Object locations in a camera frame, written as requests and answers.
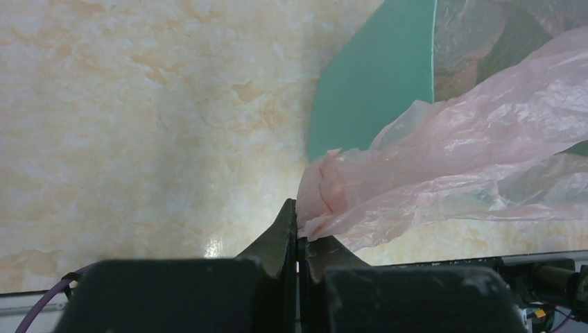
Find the green plastic trash bin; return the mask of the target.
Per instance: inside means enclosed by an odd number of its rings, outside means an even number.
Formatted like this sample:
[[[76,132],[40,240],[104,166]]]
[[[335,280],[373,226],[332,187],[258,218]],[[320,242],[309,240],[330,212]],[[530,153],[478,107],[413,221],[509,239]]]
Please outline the green plastic trash bin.
[[[307,157],[366,149],[414,101],[460,96],[586,25],[586,1],[384,1],[320,74]]]

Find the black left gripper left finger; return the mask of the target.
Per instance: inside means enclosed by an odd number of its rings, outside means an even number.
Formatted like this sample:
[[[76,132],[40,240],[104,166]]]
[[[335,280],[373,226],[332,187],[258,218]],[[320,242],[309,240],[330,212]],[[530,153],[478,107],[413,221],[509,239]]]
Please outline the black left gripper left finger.
[[[288,199],[233,258],[93,265],[56,332],[294,332],[296,215]]]

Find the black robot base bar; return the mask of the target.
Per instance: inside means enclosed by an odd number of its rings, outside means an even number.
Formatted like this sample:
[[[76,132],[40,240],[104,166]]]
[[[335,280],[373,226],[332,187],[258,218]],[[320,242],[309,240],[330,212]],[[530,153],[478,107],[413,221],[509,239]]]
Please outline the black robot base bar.
[[[394,268],[475,266],[495,271],[512,293],[529,332],[586,332],[587,251],[449,259]]]

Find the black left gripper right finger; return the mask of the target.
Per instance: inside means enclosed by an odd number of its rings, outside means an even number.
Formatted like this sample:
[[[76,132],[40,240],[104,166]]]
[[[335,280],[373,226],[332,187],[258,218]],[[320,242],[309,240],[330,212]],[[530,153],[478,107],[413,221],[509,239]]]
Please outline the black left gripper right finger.
[[[300,239],[304,332],[525,332],[497,258],[372,266],[337,239]]]

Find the pink translucent trash bag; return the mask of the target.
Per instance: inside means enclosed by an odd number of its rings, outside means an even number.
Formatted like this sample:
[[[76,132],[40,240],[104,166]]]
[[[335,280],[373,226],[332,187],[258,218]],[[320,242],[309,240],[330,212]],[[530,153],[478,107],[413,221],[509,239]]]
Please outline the pink translucent trash bag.
[[[366,149],[312,160],[297,234],[351,250],[447,220],[587,219],[587,25],[446,101],[414,101]]]

